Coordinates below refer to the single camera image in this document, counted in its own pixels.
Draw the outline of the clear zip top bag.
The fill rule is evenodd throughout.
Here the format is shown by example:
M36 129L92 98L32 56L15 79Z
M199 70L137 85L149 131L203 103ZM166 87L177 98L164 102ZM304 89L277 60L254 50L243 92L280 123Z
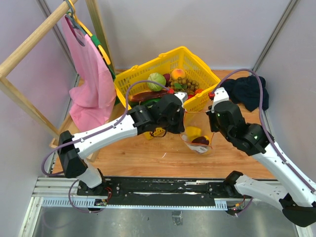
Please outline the clear zip top bag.
M207 122L207 110L184 112L183 125L184 132L179 137L184 144L198 155L208 155L212 153L212 141L214 132L210 132Z

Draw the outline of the green cabbage back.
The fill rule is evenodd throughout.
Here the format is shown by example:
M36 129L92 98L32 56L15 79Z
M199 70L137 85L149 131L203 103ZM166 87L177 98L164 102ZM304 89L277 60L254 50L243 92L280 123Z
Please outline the green cabbage back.
M147 86L151 91L158 92L166 85L164 76L160 73L151 73L148 77Z

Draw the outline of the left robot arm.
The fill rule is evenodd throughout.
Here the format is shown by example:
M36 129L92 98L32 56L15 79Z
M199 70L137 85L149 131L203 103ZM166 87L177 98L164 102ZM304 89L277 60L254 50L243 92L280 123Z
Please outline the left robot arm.
M185 92L164 95L151 106L138 105L116 120L95 129L72 135L69 131L59 137L58 156L66 178L83 181L94 195L106 189L101 172L88 160L95 151L125 138L154 132L162 128L173 134L184 132Z

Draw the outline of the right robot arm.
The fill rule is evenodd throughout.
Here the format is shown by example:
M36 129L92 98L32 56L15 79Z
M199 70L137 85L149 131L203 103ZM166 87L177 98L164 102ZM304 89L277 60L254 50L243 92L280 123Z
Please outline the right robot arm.
M292 223L307 227L316 222L316 184L284 154L270 133L246 123L238 105L214 101L207 112L212 132L220 132L238 150L259 161L280 182L274 187L232 171L224 180L224 193L257 198L280 210Z

